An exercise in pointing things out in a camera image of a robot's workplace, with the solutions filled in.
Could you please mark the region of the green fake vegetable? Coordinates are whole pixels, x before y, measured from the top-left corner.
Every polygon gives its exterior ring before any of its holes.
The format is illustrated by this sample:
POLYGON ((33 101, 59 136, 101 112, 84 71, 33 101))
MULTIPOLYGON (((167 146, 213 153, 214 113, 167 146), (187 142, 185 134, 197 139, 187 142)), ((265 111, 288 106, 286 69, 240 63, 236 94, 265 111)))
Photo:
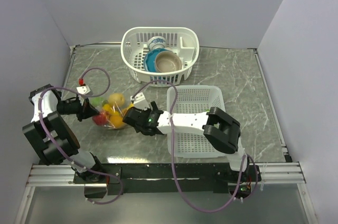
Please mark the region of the green fake vegetable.
POLYGON ((102 104, 105 102, 105 98, 104 97, 95 97, 95 98, 92 98, 91 102, 92 102, 92 105, 95 106, 95 107, 101 107, 102 104))

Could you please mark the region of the clear zip top bag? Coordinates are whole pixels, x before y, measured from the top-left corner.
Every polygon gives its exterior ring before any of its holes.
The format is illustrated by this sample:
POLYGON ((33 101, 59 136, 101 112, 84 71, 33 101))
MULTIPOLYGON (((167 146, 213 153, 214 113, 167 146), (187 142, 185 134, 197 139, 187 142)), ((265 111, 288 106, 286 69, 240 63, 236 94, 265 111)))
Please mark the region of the clear zip top bag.
POLYGON ((108 127, 110 129, 123 129, 127 124, 123 118, 127 111, 133 107, 122 93, 113 93, 107 98, 95 97, 90 103, 99 111, 98 115, 92 117, 92 121, 97 126, 108 127))

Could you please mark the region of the white rectangular mesh basket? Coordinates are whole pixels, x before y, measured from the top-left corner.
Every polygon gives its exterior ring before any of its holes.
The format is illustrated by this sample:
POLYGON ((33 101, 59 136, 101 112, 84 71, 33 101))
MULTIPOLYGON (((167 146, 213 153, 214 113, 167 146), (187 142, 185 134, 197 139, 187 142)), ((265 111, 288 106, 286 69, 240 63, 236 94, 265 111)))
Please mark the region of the white rectangular mesh basket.
POLYGON ((217 158, 225 154, 217 151, 203 135, 207 112, 217 107, 225 111, 222 91, 208 85, 182 85, 167 90, 167 110, 173 102, 175 129, 174 156, 182 158, 217 158))

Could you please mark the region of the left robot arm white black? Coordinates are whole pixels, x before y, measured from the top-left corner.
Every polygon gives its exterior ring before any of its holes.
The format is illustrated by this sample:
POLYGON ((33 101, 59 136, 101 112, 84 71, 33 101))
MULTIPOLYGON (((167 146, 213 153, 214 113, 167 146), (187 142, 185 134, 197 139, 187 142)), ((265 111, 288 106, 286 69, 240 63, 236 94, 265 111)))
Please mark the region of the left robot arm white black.
POLYGON ((85 182, 98 183, 105 179, 105 169, 96 156, 80 148, 79 141, 62 118, 76 115, 78 121, 99 115, 89 102, 76 95, 62 100, 62 93, 51 84, 33 90, 29 101, 34 106, 31 122, 22 132, 42 164, 69 165, 85 182))

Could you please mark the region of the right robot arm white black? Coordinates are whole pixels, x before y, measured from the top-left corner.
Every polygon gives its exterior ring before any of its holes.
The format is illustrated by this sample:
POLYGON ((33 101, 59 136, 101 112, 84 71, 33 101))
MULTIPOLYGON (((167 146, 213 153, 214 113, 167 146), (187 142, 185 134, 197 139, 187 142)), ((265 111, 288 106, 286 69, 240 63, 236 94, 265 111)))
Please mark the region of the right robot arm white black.
POLYGON ((175 142, 178 134, 202 136, 214 149, 226 155, 232 177, 243 181, 249 176, 249 156, 241 145, 240 123, 218 107, 211 107, 202 113, 173 113, 159 110, 156 103, 152 108, 130 108, 123 122, 137 133, 146 136, 169 135, 171 156, 175 156, 175 142))

